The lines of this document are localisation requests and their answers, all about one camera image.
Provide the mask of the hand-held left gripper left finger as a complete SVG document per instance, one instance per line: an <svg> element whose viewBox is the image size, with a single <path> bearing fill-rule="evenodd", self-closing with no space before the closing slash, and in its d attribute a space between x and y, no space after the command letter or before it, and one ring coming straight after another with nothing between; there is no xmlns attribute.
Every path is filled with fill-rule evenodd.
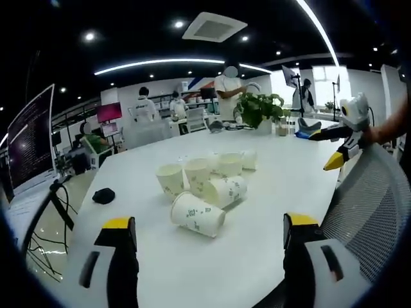
<svg viewBox="0 0 411 308"><path fill-rule="evenodd" d="M135 218L114 218L69 258L59 287L64 307L138 307Z"/></svg>

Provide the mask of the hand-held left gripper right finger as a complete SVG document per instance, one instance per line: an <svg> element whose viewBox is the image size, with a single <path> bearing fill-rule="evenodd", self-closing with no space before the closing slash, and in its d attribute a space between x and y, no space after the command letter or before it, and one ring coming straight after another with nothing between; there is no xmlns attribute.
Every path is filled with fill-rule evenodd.
<svg viewBox="0 0 411 308"><path fill-rule="evenodd" d="M284 214L285 307L352 307L370 289L359 260L307 215Z"/></svg>

